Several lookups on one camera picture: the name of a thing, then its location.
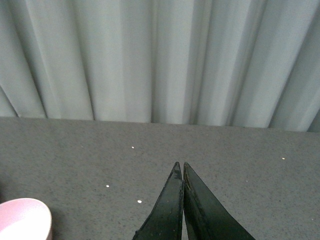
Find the right gripper black second-arm right finger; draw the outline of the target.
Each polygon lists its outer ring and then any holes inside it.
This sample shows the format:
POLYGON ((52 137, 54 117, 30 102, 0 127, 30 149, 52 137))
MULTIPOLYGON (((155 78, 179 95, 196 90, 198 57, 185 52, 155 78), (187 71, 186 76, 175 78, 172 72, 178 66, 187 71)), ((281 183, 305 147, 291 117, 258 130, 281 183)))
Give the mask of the right gripper black second-arm right finger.
POLYGON ((253 240, 224 208, 193 168, 183 165, 184 217, 190 240, 253 240))

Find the right gripper black second-arm left finger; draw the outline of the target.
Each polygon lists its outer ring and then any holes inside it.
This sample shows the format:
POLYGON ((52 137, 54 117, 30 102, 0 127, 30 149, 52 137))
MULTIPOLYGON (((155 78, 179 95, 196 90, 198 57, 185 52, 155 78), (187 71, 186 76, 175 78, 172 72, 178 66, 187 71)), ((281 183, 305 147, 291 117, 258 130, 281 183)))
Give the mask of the right gripper black second-arm left finger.
POLYGON ((134 240, 181 240, 185 182, 176 162, 147 219, 133 236, 134 240))

